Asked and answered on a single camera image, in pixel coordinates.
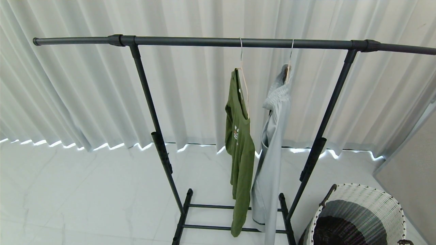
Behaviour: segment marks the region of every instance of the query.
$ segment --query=clothes hanger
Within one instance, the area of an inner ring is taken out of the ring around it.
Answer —
[[[291,54],[289,55],[289,62],[288,62],[288,70],[286,72],[286,77],[284,80],[284,84],[288,83],[291,78],[289,77],[289,71],[291,69],[291,57],[292,57],[292,50],[294,49],[294,40],[292,39],[292,46],[291,46]]]
[[[247,87],[247,82],[245,81],[244,70],[242,69],[242,52],[243,52],[242,39],[239,38],[239,41],[241,42],[241,67],[238,68],[238,70],[241,70],[242,79],[244,80],[245,91],[247,92],[247,103],[245,104],[246,105],[245,108],[247,109],[247,117],[250,118],[249,111],[248,111],[248,87]]]

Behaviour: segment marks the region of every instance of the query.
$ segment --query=beige wall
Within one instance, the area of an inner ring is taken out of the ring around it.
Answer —
[[[436,244],[436,112],[380,169],[377,180],[424,238]]]

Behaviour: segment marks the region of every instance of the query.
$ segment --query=clothing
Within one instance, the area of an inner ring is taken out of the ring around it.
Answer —
[[[225,124],[225,148],[232,156],[233,209],[231,233],[237,237],[247,218],[250,205],[250,188],[253,178],[254,143],[250,136],[250,119],[245,109],[238,70],[232,72],[228,101],[225,106],[227,120]]]
[[[262,131],[262,152],[251,190],[253,220],[256,228],[265,232],[265,245],[273,245],[276,237],[282,141],[291,107],[291,83],[283,82],[286,72],[284,65],[263,103],[270,113]]]

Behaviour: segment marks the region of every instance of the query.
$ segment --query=woven basket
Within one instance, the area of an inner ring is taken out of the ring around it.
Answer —
[[[405,240],[400,203],[360,184],[333,185],[300,238],[300,245],[393,245]]]

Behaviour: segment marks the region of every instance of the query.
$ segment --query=white curtain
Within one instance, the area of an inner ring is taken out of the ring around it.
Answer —
[[[1,0],[1,138],[87,150],[151,142],[153,124],[128,48],[36,47],[34,37],[374,39],[436,47],[436,1]],[[240,48],[140,46],[166,142],[224,145]],[[251,135],[259,145],[269,85],[290,50],[244,48]],[[310,147],[346,51],[293,51],[293,106],[283,146]],[[359,53],[324,137],[342,149],[392,152],[436,91],[436,57]]]

